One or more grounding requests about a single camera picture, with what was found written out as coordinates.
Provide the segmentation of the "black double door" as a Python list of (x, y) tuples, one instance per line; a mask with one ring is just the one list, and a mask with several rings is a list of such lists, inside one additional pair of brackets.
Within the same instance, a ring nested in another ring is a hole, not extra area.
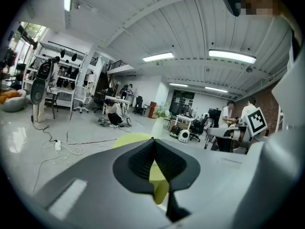
[(174, 90), (170, 112), (174, 115), (185, 114), (191, 110), (195, 93)]

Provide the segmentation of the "black screen on stand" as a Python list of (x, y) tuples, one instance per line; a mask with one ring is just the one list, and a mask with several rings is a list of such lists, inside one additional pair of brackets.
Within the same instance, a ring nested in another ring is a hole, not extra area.
[(209, 114), (210, 119), (218, 122), (220, 114), (221, 114), (221, 110), (219, 110), (218, 108), (216, 108), (216, 109), (209, 108), (208, 114)]

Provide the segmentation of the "white vase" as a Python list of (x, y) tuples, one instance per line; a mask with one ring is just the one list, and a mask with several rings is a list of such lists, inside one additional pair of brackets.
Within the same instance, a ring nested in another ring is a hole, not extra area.
[(164, 123), (164, 117), (158, 117), (156, 118), (156, 121), (152, 127), (151, 136), (154, 139), (160, 138), (163, 131), (163, 123)]

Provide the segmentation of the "orange cushion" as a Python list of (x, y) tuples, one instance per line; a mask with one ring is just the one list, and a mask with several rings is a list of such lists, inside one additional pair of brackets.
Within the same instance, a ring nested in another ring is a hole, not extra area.
[(20, 96), (20, 94), (16, 90), (9, 90), (9, 91), (3, 92), (0, 95), (0, 104), (5, 103), (5, 101), (8, 99), (11, 99), (14, 97), (19, 97), (19, 96)]

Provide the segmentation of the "red-brown cabinet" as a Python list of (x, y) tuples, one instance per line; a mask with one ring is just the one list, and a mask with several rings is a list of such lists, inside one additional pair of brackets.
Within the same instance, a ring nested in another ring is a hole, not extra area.
[(153, 114), (154, 114), (154, 110), (155, 110), (156, 106), (157, 106), (156, 102), (153, 102), (153, 101), (150, 102), (150, 110), (149, 110), (149, 114), (148, 114), (149, 118), (153, 118)]

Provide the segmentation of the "white office chair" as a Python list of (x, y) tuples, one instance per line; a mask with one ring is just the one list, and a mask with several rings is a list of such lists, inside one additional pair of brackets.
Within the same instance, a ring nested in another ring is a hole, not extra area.
[(89, 110), (85, 106), (89, 104), (92, 100), (92, 94), (90, 93), (91, 88), (91, 84), (87, 86), (76, 86), (73, 103), (79, 103), (79, 105), (73, 107), (73, 111), (79, 110), (80, 114), (83, 111), (86, 111), (87, 113), (89, 112)]

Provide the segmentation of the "green and black pet carrier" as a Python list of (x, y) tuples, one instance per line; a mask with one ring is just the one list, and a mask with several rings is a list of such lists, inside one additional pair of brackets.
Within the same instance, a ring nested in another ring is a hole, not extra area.
[(181, 131), (181, 128), (178, 125), (174, 125), (170, 130), (170, 137), (178, 139), (179, 133)]

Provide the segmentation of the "white shelving unit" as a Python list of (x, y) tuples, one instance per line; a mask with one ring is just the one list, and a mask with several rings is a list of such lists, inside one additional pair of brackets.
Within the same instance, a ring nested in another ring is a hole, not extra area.
[(78, 78), (82, 71), (87, 53), (80, 52), (61, 44), (39, 41), (38, 48), (30, 53), (30, 59), (25, 67), (21, 88), (30, 92), (39, 66), (46, 60), (58, 56), (58, 79), (53, 83), (52, 93), (58, 94), (57, 104), (73, 110), (73, 100)]

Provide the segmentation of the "person's light grey jacket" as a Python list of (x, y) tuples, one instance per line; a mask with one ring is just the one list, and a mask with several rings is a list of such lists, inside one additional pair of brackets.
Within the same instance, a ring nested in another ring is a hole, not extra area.
[(263, 144), (252, 182), (240, 202), (234, 229), (305, 227), (305, 44), (294, 18), (287, 73), (272, 93), (288, 128)]

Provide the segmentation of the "round table with green cloth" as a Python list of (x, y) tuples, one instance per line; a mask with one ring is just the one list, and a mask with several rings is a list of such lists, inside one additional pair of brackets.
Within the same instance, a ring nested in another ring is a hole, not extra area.
[[(125, 134), (117, 138), (113, 145), (113, 148), (121, 147), (135, 142), (146, 141), (151, 139), (151, 137), (151, 135), (144, 133)], [(158, 206), (160, 206), (162, 203), (164, 203), (164, 200), (166, 199), (166, 196), (168, 194), (169, 183), (165, 179), (164, 175), (162, 174), (155, 161), (153, 162), (150, 169), (149, 181), (153, 184), (154, 187), (154, 201)]]

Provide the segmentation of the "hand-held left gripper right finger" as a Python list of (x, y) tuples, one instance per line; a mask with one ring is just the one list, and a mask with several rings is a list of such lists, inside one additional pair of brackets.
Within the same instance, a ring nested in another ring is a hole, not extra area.
[(266, 220), (254, 190), (262, 147), (247, 155), (155, 141), (156, 162), (169, 182), (166, 218), (158, 229), (253, 229)]

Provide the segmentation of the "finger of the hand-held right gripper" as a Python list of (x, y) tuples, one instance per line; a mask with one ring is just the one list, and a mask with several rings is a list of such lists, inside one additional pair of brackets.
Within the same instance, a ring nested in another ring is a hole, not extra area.
[(207, 129), (207, 133), (209, 135), (220, 137), (224, 139), (230, 139), (234, 136), (234, 129), (233, 128), (213, 128), (210, 127)]

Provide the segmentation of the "grey bean bag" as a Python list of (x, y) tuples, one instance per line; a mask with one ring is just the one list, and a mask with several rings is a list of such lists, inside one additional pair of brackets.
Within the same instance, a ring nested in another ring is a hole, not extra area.
[(20, 111), (26, 107), (27, 105), (26, 91), (22, 89), (17, 91), (20, 94), (20, 96), (8, 99), (5, 101), (5, 103), (0, 104), (1, 110), (11, 113), (11, 112)]

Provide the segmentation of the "white flower bouquet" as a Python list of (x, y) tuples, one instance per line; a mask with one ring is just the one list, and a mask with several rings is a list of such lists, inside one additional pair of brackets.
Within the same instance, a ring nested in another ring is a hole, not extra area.
[(157, 118), (167, 118), (171, 116), (170, 111), (164, 104), (158, 104), (154, 109), (154, 114)]

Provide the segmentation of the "white pet carrier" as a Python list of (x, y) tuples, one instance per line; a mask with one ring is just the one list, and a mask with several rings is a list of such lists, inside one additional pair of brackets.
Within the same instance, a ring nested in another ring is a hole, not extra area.
[(187, 143), (190, 138), (190, 132), (187, 129), (182, 129), (178, 135), (178, 141), (182, 143)]

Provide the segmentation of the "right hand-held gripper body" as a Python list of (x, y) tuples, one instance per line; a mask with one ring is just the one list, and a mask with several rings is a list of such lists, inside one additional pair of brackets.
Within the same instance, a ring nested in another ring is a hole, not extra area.
[(260, 107), (244, 114), (233, 132), (233, 140), (237, 144), (234, 152), (246, 155), (252, 143), (259, 141), (260, 133), (266, 129), (267, 123)]

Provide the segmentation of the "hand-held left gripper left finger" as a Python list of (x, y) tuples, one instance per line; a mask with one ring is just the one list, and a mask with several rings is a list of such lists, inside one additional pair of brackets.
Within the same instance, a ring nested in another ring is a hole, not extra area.
[(149, 181), (153, 140), (89, 155), (35, 193), (55, 228), (164, 229)]

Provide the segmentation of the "black office chair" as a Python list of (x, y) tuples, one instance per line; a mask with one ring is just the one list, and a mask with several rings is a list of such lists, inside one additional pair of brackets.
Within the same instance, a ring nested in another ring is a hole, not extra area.
[(198, 142), (201, 141), (200, 135), (203, 133), (205, 124), (208, 121), (208, 119), (209, 119), (209, 114), (206, 113), (205, 115), (202, 115), (199, 120), (196, 119), (192, 122), (192, 124), (189, 128), (189, 131), (190, 131), (189, 140), (192, 140), (195, 138)]

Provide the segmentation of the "long white table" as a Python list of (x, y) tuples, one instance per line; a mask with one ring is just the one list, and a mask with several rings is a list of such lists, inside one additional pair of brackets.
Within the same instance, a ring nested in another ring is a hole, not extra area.
[(185, 121), (186, 123), (188, 123), (187, 130), (189, 130), (189, 129), (190, 129), (190, 126), (191, 126), (192, 122), (195, 120), (195, 118), (189, 118), (189, 117), (186, 117), (186, 116), (184, 116), (184, 115), (177, 115), (177, 116), (176, 116), (176, 120), (175, 120), (175, 124), (174, 124), (174, 125), (177, 125), (178, 120), (183, 120), (183, 121)]

